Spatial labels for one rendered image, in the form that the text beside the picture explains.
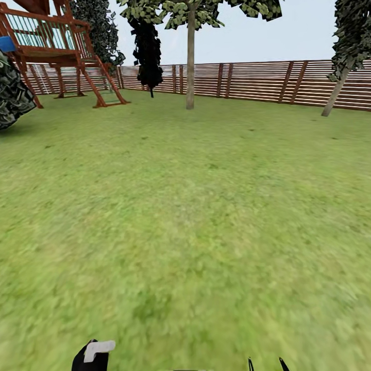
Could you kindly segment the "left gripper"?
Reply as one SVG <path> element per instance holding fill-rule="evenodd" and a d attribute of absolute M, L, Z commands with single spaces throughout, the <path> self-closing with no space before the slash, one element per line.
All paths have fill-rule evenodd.
<path fill-rule="evenodd" d="M 84 346 L 74 358 L 71 371 L 107 371 L 109 353 L 97 352 L 92 362 L 84 362 L 86 348 Z"/>

